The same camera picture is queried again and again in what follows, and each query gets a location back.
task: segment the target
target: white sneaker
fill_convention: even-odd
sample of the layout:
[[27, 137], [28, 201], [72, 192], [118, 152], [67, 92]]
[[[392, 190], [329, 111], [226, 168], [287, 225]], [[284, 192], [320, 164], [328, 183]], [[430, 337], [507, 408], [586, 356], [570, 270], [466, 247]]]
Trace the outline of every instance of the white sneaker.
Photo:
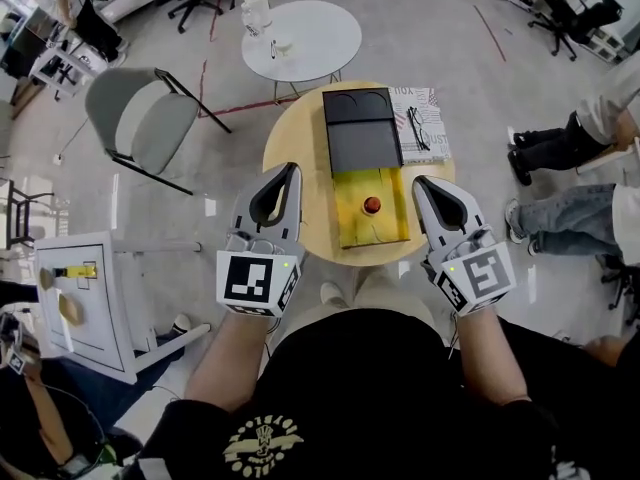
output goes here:
[[127, 60], [127, 54], [126, 53], [121, 53], [120, 55], [118, 55], [118, 57], [115, 60], [112, 60], [111, 62], [109, 62], [109, 67], [110, 68], [117, 68], [122, 66], [122, 63]]
[[180, 313], [173, 321], [172, 331], [176, 331], [179, 334], [184, 334], [191, 330], [191, 320], [184, 313]]
[[514, 148], [516, 147], [516, 140], [513, 138], [515, 133], [516, 132], [513, 129], [513, 126], [507, 126], [507, 135], [509, 136], [509, 145], [513, 146]]
[[509, 201], [507, 203], [507, 206], [505, 206], [505, 208], [504, 208], [504, 221], [507, 223], [507, 234], [509, 235], [509, 239], [514, 244], [521, 244], [522, 242], [524, 242], [524, 239], [525, 239], [524, 236], [520, 236], [511, 227], [511, 221], [513, 220], [513, 214], [518, 209], [519, 205], [520, 205], [520, 203], [518, 203], [517, 199], [512, 199], [511, 201]]
[[540, 253], [540, 250], [538, 249], [537, 240], [529, 240], [529, 245], [527, 246], [527, 252], [531, 256], [537, 256]]
[[126, 52], [128, 49], [129, 49], [129, 41], [127, 41], [126, 39], [122, 39], [122, 41], [120, 41], [120, 44], [116, 48], [116, 50], [118, 50], [120, 53]]
[[349, 307], [342, 290], [337, 284], [330, 281], [322, 283], [322, 286], [320, 287], [320, 300], [323, 304], [328, 304], [330, 306], [336, 306], [344, 309]]

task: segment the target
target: person's arm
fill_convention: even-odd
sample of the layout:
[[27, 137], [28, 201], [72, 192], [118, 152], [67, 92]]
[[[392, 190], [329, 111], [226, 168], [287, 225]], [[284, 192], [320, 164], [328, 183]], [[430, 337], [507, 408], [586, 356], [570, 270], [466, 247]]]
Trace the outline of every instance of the person's arm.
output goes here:
[[228, 313], [184, 398], [233, 412], [251, 399], [258, 380], [269, 319]]
[[636, 124], [631, 112], [625, 110], [616, 123], [616, 144], [615, 149], [617, 151], [626, 151], [629, 146], [633, 144], [633, 139], [640, 137], [640, 130]]
[[629, 339], [618, 338], [617, 336], [602, 336], [587, 343], [584, 346], [584, 350], [601, 363], [615, 368], [622, 351], [628, 343]]
[[56, 0], [58, 7], [60, 8], [60, 14], [64, 18], [64, 24], [70, 29], [76, 28], [76, 19], [71, 16], [71, 4], [69, 0]]
[[493, 308], [459, 318], [458, 335], [471, 391], [496, 405], [529, 400], [524, 375]]

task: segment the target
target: printed logo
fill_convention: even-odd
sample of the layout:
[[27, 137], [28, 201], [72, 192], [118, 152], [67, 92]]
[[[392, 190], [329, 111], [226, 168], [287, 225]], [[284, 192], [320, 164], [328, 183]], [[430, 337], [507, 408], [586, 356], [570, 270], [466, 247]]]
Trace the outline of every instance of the printed logo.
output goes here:
[[293, 420], [283, 418], [257, 416], [229, 438], [229, 446], [222, 453], [225, 462], [231, 463], [231, 471], [241, 472], [244, 478], [262, 478], [284, 459], [293, 445], [304, 443], [295, 434], [298, 426]]

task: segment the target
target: eyeglasses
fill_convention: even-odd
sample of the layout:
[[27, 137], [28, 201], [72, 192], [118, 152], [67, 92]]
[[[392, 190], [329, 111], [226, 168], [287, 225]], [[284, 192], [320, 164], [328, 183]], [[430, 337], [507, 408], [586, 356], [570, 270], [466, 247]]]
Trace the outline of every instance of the eyeglasses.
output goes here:
[[407, 110], [407, 115], [409, 116], [409, 121], [411, 122], [411, 128], [413, 129], [413, 135], [416, 138], [416, 144], [418, 145], [418, 149], [424, 151], [431, 151], [429, 147], [429, 136], [422, 129], [422, 125], [424, 124], [424, 120], [422, 119], [422, 114], [418, 112], [416, 107], [409, 107]]

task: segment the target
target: jeans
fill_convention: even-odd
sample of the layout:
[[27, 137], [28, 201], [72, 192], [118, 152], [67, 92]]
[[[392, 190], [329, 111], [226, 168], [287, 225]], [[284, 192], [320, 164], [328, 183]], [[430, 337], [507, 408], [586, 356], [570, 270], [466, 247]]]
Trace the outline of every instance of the jeans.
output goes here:
[[73, 31], [80, 39], [95, 48], [107, 62], [118, 58], [117, 47], [122, 38], [96, 14], [90, 0], [86, 0], [82, 6], [76, 22], [76, 28]]
[[537, 241], [539, 252], [592, 256], [622, 252], [613, 236], [615, 184], [573, 187], [532, 204], [519, 205], [509, 225]]
[[576, 118], [569, 116], [566, 128], [523, 133], [524, 147], [518, 150], [520, 164], [527, 171], [565, 171], [591, 160], [609, 146], [589, 135]]
[[[158, 336], [158, 345], [169, 341], [168, 337]], [[74, 384], [74, 393], [85, 404], [108, 432], [153, 385], [158, 382], [169, 365], [182, 357], [184, 348], [138, 372], [135, 384], [126, 384], [66, 358], [44, 359], [43, 362], [56, 361], [65, 370]]]

